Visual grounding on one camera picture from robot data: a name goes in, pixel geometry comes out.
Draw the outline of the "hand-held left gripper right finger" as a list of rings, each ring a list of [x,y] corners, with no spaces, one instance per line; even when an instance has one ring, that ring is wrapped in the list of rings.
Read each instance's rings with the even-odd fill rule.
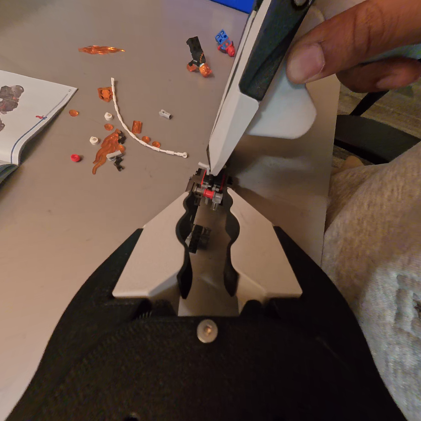
[[[248,301],[265,305],[272,298],[298,298],[302,289],[275,227],[234,190],[224,193],[226,232],[230,237],[224,285],[238,307]]]

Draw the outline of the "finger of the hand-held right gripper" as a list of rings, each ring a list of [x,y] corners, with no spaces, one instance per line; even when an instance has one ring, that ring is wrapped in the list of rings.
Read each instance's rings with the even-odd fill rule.
[[[286,76],[287,53],[262,101],[240,92],[239,80],[262,21],[263,12],[252,10],[240,38],[208,143],[207,155],[212,175],[221,171],[244,134],[297,139],[308,132],[317,115],[305,85],[293,84]],[[317,24],[318,11],[311,5],[297,32],[303,29],[306,33]]]

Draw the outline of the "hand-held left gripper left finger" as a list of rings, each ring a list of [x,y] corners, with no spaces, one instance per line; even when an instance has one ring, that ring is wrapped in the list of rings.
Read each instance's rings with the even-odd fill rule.
[[[115,298],[186,298],[192,286],[189,252],[182,234],[189,216],[182,193],[147,222],[112,292]]]

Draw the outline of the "blue plastic bin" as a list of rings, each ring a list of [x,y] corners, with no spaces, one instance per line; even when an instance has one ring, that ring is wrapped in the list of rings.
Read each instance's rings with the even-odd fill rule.
[[[223,5],[234,10],[250,14],[255,5],[255,0],[212,0],[212,2]]]

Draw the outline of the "black lego motorcycle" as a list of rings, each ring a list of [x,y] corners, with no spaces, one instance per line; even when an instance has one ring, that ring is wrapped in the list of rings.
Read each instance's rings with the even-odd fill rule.
[[[204,168],[198,166],[195,174],[190,177],[187,192],[192,194],[192,210],[190,211],[190,233],[186,239],[188,251],[195,254],[197,250],[206,250],[208,247],[211,229],[195,223],[197,210],[201,204],[209,205],[215,211],[223,203],[224,189],[234,184],[229,175],[228,166],[225,165],[215,176]]]

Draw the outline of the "instruction booklet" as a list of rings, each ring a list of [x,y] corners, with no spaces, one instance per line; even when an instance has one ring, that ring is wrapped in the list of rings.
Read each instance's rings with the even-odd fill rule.
[[[25,145],[68,104],[77,88],[0,71],[0,182],[20,166]]]

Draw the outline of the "orange lego flame piece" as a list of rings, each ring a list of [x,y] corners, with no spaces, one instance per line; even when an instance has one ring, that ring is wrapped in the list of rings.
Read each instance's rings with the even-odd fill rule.
[[[92,174],[95,175],[97,169],[107,161],[107,155],[114,152],[125,152],[125,146],[120,143],[121,130],[116,129],[113,133],[109,134],[101,143],[100,149],[96,153],[95,160],[93,161],[94,167]]]

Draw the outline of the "long orange lego flame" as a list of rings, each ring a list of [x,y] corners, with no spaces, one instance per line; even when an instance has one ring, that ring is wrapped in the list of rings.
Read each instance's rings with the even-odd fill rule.
[[[100,45],[90,45],[78,48],[78,51],[81,53],[89,55],[108,55],[115,54],[118,52],[125,52],[124,49],[112,47],[112,46],[100,46]]]

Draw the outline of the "person's right hand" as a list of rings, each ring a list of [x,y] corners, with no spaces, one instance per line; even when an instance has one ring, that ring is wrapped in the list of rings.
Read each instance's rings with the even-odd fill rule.
[[[364,1],[303,36],[291,48],[286,75],[305,84],[336,75],[353,92],[395,90],[420,79],[415,59],[392,57],[369,63],[374,56],[420,44],[421,4],[418,0]]]

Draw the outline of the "red blue minifigure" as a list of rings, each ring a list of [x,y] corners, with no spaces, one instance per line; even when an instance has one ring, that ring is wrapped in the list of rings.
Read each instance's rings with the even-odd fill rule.
[[[215,35],[215,41],[217,42],[217,49],[230,57],[235,55],[235,47],[232,40],[226,34],[224,30],[221,30]]]

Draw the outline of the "orange flame minifigure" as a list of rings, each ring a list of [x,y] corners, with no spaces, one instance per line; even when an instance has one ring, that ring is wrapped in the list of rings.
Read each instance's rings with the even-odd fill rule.
[[[186,44],[189,46],[192,60],[187,64],[189,72],[199,71],[203,77],[209,77],[212,70],[206,62],[203,49],[197,36],[187,39]]]

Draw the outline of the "person's grey sweater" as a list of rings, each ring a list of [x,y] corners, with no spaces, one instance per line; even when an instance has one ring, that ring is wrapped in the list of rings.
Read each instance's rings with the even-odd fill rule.
[[[330,178],[322,269],[407,420],[421,418],[421,146]]]

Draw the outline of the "black office chair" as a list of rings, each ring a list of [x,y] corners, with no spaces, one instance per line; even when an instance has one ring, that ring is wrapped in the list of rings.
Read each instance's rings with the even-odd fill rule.
[[[337,116],[334,145],[372,164],[385,164],[402,155],[420,139],[362,115],[389,91],[367,93],[350,114]]]

